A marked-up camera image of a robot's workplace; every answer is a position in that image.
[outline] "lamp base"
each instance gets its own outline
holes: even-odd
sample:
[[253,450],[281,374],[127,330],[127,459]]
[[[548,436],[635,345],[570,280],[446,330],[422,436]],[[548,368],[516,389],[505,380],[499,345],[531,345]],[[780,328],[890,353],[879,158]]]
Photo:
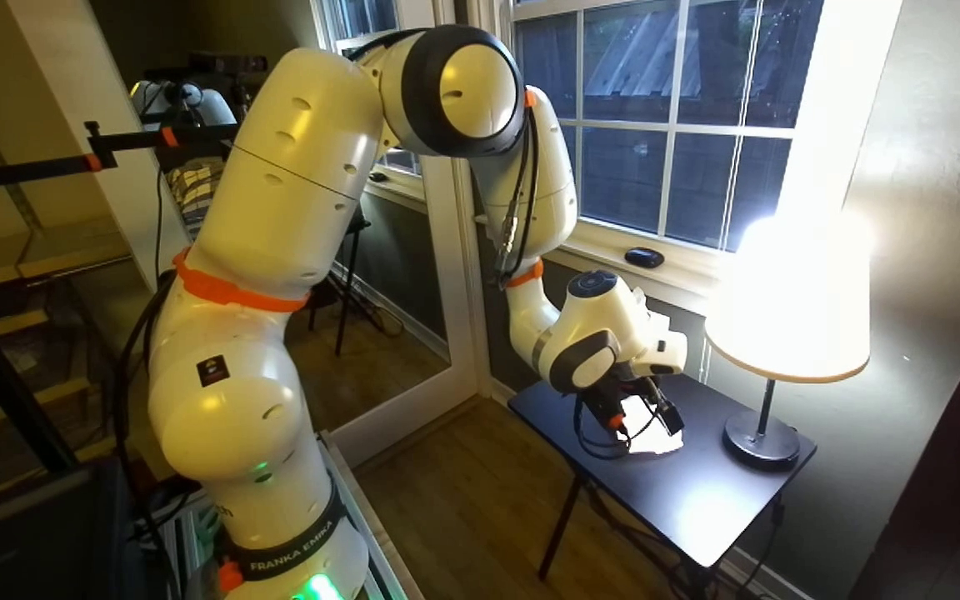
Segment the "lamp base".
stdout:
[[767,419],[767,430],[757,434],[757,416],[741,414],[722,425],[722,436],[751,459],[787,464],[801,453],[801,434],[780,419]]

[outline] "black table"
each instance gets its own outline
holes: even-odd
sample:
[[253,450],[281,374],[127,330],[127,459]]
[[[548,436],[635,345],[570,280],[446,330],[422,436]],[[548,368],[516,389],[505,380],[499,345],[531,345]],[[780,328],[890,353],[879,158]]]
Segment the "black table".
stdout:
[[[686,585],[701,595],[709,585],[717,559],[817,453],[817,446],[801,436],[792,464],[751,464],[722,439],[727,416],[746,414],[743,405],[689,377],[666,377],[662,393],[683,416],[683,450],[662,457],[628,453],[616,459],[592,457],[581,446],[575,396],[533,383],[509,402],[509,410],[577,473],[551,535],[540,576],[548,576],[552,563],[577,494],[592,485],[683,558]],[[586,439],[609,439],[586,410],[581,414],[581,430]]]

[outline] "glass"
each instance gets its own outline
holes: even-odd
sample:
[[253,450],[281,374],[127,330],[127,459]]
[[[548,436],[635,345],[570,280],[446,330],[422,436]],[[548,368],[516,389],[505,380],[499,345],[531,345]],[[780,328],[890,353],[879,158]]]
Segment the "glass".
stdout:
[[575,163],[575,173],[581,173],[581,160],[577,160],[577,127],[559,127],[559,138],[567,140],[567,149],[570,149],[570,163]]
[[392,32],[392,0],[336,0],[335,3],[336,40]]
[[582,15],[582,116],[670,122],[678,3]]
[[741,246],[743,230],[753,222],[769,216],[777,209],[787,155],[790,140],[743,140],[729,240],[722,245],[727,252]]
[[516,23],[516,64],[559,116],[577,116],[577,17]]
[[581,214],[657,233],[662,160],[662,135],[586,127]]
[[733,138],[678,138],[666,236],[719,246]]
[[392,149],[392,155],[382,155],[379,163],[389,172],[420,177],[420,160],[415,155]]
[[683,40],[679,122],[737,125],[751,50],[751,7],[695,3]]
[[746,125],[792,127],[825,0],[769,0],[761,17]]

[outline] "floor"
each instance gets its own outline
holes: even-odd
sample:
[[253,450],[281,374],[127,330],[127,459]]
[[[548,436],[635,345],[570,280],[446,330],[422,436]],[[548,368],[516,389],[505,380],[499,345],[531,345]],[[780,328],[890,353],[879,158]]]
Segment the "floor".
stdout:
[[[683,597],[582,498],[548,579],[537,576],[570,472],[496,402],[469,402],[357,466],[357,482],[427,597]],[[678,572],[655,536],[635,536]]]
[[439,374],[446,362],[402,328],[382,328],[368,310],[346,313],[336,353],[341,300],[298,313],[288,350],[301,370],[315,430],[335,430],[401,389]]

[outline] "lamp stand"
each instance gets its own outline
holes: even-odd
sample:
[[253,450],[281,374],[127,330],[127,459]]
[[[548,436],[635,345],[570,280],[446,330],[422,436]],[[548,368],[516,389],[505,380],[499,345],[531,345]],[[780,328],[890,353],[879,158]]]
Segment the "lamp stand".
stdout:
[[767,402],[761,416],[741,414],[722,425],[722,436],[751,459],[787,464],[801,453],[801,434],[780,419],[769,419],[777,380],[767,380]]

